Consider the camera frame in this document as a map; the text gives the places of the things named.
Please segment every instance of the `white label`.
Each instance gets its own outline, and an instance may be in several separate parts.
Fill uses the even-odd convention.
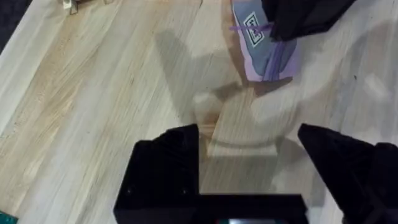
[[[246,27],[258,27],[259,21],[257,20],[256,13],[252,12],[243,22]],[[255,32],[254,29],[247,30],[251,45],[255,48],[263,39],[264,34],[261,31]]]

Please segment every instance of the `purple object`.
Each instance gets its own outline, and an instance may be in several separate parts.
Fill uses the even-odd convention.
[[[233,1],[236,26],[249,81],[276,81],[296,75],[296,40],[275,42],[270,37],[272,23],[267,21],[261,0]]]

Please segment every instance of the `light wood plank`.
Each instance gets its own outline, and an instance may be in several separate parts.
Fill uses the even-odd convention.
[[[0,55],[0,210],[20,223],[115,223],[134,143],[198,123],[203,193],[300,193],[342,214],[297,139],[301,123],[397,139],[397,6],[360,0],[300,39],[293,80],[248,83],[229,1],[34,0]]]

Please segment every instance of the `green object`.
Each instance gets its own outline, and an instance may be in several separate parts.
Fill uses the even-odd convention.
[[[18,219],[3,212],[0,212],[0,224],[16,224]]]

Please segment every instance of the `metal object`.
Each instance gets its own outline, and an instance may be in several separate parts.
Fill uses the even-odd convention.
[[[64,10],[68,10],[70,15],[78,12],[78,1],[79,0],[63,0]],[[105,4],[111,4],[113,0],[103,0]]]

